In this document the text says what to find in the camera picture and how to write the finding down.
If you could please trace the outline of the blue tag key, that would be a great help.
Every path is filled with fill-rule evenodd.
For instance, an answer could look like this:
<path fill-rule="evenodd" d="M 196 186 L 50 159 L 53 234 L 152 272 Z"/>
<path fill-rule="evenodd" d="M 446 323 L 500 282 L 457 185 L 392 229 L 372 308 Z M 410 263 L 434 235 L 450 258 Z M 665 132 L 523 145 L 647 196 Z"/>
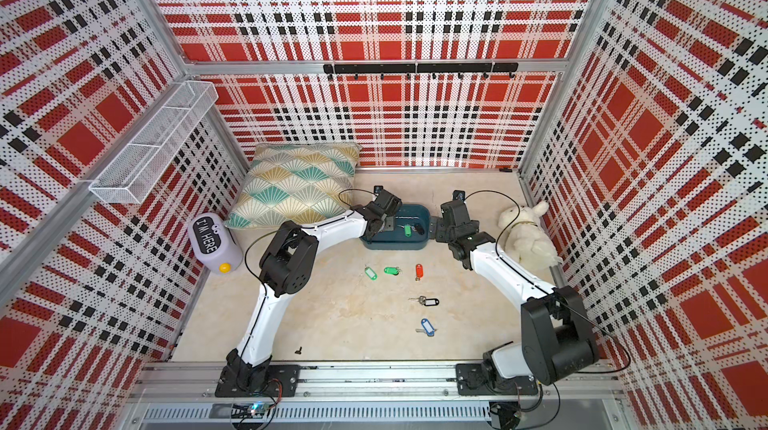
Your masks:
<path fill-rule="evenodd" d="M 427 318 L 423 318 L 420 321 L 420 327 L 416 329 L 416 332 L 420 334 L 424 334 L 428 337 L 433 337 L 436 333 L 436 328 L 432 325 L 432 323 Z"/>

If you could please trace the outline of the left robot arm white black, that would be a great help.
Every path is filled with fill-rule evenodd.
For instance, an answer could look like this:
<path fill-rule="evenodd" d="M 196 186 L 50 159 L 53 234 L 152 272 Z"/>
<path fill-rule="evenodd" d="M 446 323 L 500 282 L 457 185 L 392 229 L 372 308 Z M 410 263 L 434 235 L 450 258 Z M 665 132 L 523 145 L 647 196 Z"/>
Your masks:
<path fill-rule="evenodd" d="M 257 304 L 246 333 L 226 356 L 216 396 L 249 396 L 264 391 L 269 385 L 268 369 L 279 327 L 294 295 L 309 282 L 316 257 L 348 240 L 372 240 L 401 207 L 400 198 L 380 190 L 371 202 L 354 205 L 341 216 L 314 224 L 281 224 L 259 260 Z"/>

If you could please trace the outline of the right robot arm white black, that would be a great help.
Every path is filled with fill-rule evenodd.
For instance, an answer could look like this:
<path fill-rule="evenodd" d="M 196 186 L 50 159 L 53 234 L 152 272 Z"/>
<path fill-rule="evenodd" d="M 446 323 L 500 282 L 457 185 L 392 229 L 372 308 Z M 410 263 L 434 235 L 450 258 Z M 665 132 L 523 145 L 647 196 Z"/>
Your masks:
<path fill-rule="evenodd" d="M 593 325 L 578 292 L 545 282 L 507 256 L 470 218 L 464 201 L 441 205 L 435 240 L 445 243 L 464 269 L 484 277 L 519 309 L 521 340 L 486 356 L 493 377 L 531 376 L 551 385 L 600 360 Z"/>

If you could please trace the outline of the teal storage box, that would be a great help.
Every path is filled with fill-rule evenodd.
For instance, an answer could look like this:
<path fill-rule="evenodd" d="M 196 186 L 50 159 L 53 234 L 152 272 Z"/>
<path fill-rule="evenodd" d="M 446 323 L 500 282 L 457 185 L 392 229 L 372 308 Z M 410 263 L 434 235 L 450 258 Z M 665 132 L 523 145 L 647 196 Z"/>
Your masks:
<path fill-rule="evenodd" d="M 371 241 L 360 238 L 363 245 L 369 250 L 379 251 L 417 251 L 423 249 L 429 240 L 430 225 L 429 210 L 418 204 L 403 204 L 394 217 L 387 219 L 384 229 Z M 413 228 L 421 224 L 426 230 L 425 235 L 419 235 Z M 404 225 L 410 225 L 413 234 L 406 238 L 403 231 Z"/>

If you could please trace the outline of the white plush toy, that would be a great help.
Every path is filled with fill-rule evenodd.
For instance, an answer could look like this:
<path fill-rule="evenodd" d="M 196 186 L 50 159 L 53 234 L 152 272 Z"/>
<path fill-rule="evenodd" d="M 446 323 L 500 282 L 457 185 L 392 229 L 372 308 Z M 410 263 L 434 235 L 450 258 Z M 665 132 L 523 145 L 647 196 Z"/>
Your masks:
<path fill-rule="evenodd" d="M 546 201 L 533 207 L 510 207 L 498 218 L 505 253 L 530 272 L 549 271 L 563 263 L 555 245 L 541 227 L 541 218 L 549 210 Z"/>

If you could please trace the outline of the fan pattern cushion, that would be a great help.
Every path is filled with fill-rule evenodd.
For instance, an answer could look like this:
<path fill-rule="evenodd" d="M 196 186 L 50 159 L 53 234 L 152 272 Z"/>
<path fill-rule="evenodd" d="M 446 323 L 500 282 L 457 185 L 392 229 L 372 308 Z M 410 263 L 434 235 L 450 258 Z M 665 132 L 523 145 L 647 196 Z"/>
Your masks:
<path fill-rule="evenodd" d="M 362 147 L 356 143 L 260 144 L 225 225 L 232 230 L 307 225 L 352 203 Z"/>

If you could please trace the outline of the lavender I'm here jug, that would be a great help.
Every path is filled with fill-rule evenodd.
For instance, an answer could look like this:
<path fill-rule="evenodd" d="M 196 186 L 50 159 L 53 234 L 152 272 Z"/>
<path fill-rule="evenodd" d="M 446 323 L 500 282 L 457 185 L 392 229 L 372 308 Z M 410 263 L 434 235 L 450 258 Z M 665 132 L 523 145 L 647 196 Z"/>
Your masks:
<path fill-rule="evenodd" d="M 192 217 L 187 223 L 187 234 L 195 257 L 212 274 L 226 275 L 242 264 L 243 251 L 217 214 Z"/>

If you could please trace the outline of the green circuit board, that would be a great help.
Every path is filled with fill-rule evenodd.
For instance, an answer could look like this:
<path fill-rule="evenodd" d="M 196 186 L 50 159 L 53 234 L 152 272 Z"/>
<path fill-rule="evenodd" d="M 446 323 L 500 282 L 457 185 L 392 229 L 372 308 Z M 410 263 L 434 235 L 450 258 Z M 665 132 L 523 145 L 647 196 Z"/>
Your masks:
<path fill-rule="evenodd" d="M 231 417 L 233 419 L 263 419 L 271 408 L 262 402 L 256 402 L 248 405 L 233 404 L 231 406 Z"/>

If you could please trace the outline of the black hook rail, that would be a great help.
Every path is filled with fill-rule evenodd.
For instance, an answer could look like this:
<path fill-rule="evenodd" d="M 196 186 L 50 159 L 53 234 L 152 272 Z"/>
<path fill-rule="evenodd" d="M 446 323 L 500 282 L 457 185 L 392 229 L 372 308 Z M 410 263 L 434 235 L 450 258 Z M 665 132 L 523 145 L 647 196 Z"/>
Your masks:
<path fill-rule="evenodd" d="M 326 64 L 325 75 L 411 75 L 411 74 L 514 74 L 517 62 L 491 63 L 385 63 L 385 64 Z"/>

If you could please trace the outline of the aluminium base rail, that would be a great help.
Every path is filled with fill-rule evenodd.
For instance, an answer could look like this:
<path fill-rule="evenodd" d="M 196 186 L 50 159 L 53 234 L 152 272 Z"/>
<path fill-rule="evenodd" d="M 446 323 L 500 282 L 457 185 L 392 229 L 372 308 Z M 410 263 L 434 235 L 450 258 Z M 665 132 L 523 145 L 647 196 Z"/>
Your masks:
<path fill-rule="evenodd" d="M 278 362 L 269 385 L 249 396 L 215 395 L 222 367 L 211 363 L 151 364 L 131 391 L 122 429 L 238 428 L 282 424 L 385 423 L 415 427 L 476 423 L 497 427 L 520 413 L 521 428 L 631 429 L 624 393 L 610 376 L 577 375 L 551 386 L 523 376 L 492 388 L 474 362 Z M 233 404 L 262 402 L 263 419 L 233 419 Z"/>

